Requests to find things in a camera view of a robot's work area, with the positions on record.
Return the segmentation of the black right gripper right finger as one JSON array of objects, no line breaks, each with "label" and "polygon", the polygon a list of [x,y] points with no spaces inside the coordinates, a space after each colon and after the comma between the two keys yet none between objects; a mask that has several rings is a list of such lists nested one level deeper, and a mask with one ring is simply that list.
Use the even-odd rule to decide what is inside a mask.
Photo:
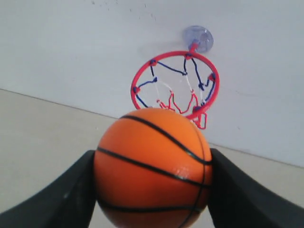
[{"label": "black right gripper right finger", "polygon": [[217,228],[302,228],[304,209],[270,191],[212,148],[208,209]]}]

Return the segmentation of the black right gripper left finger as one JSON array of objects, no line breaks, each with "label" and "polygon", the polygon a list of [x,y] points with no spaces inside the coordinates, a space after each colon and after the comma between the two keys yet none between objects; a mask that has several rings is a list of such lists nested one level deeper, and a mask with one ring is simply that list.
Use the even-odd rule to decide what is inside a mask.
[{"label": "black right gripper left finger", "polygon": [[87,151],[43,190],[1,213],[2,228],[87,228],[96,202],[93,161]]}]

